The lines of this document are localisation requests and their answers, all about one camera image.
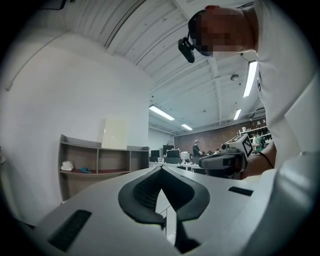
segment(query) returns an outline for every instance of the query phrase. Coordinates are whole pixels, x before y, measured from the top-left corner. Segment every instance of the black opening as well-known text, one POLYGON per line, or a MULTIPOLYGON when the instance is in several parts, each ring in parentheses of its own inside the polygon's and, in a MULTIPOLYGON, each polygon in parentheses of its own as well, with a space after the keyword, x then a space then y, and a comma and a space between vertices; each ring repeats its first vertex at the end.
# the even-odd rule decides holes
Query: black opening
POLYGON ((241 195, 245 195, 248 197, 251 197, 253 191, 249 190, 249 189, 244 189, 244 188, 240 188, 240 187, 236 187, 236 186, 232 186, 228 189, 228 191, 234 192, 234 193, 238 193, 241 195))
POLYGON ((161 167, 132 180, 124 185, 118 201, 122 210, 143 224, 158 224, 162 228, 166 220, 156 213, 157 199, 162 189, 172 208, 176 212, 177 227, 175 247, 185 253, 200 244, 187 237, 183 222, 195 220, 201 216, 210 201, 208 190, 201 184, 178 173, 161 167))

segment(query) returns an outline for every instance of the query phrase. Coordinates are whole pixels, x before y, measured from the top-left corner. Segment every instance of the black vent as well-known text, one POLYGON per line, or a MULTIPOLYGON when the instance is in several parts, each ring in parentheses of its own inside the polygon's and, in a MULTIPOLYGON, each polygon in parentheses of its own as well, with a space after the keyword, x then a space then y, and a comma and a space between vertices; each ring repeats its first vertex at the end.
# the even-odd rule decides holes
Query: black vent
POLYGON ((48 242, 59 250, 66 252, 91 214, 86 210, 77 210, 48 239, 48 242))

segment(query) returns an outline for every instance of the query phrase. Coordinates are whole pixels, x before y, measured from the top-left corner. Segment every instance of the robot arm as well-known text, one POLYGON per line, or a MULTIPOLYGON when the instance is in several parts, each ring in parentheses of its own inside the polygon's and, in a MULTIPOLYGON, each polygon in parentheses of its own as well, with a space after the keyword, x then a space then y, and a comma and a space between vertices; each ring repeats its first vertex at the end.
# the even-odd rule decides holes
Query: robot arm
POLYGON ((238 135, 222 145, 220 154, 202 157, 199 166, 207 169, 210 176, 240 179, 248 163, 248 157, 253 152, 253 146, 248 134, 238 135))

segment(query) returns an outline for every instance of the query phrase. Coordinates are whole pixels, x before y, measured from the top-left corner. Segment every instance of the wall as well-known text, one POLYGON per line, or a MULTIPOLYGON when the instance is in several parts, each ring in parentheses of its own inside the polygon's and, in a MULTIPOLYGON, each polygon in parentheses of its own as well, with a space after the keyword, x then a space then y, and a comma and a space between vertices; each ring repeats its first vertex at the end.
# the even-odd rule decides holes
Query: wall
POLYGON ((247 129, 256 128, 256 122, 260 121, 260 123, 262 124, 262 120, 263 118, 254 120, 254 126, 252 126, 250 122, 245 122, 233 126, 228 126, 226 128, 175 136, 174 145, 176 148, 180 148, 181 151, 188 151, 192 153, 192 147, 195 144, 195 140, 199 140, 199 148, 201 151, 208 152, 209 150, 211 150, 213 152, 216 149, 221 149, 221 145, 223 143, 237 136, 237 132, 239 132, 239 130, 242 131, 242 127, 246 127, 247 129))
MULTIPOLYGON (((11 51, 12 68, 16 53, 11 51)), ((72 33, 36 53, 10 91, 1 83, 0 145, 20 220, 37 225, 61 202, 61 134, 101 142, 105 118, 118 116, 128 120, 129 145, 148 145, 151 84, 134 64, 72 33)))
POLYGON ((160 156, 162 156, 164 145, 167 143, 170 145, 174 144, 172 135, 154 129, 149 129, 148 140, 150 150, 160 150, 160 156))

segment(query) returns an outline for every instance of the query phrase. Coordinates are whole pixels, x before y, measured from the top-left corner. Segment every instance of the white ceiling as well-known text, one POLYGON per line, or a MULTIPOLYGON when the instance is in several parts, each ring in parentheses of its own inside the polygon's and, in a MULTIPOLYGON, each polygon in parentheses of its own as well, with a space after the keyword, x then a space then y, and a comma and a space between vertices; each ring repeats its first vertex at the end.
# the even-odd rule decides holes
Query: white ceiling
POLYGON ((238 7, 243 0, 67 0, 64 9, 39 10, 29 26, 73 31, 121 55, 148 73, 154 84, 150 105, 172 115, 169 121, 150 111, 149 127, 181 135, 229 126, 247 120, 263 108, 256 84, 243 98, 248 61, 253 52, 208 58, 194 51, 190 64, 178 50, 178 40, 188 34, 188 20, 207 5, 238 7), (239 75, 231 81, 232 74, 239 75), (239 121, 233 121, 237 109, 239 121))

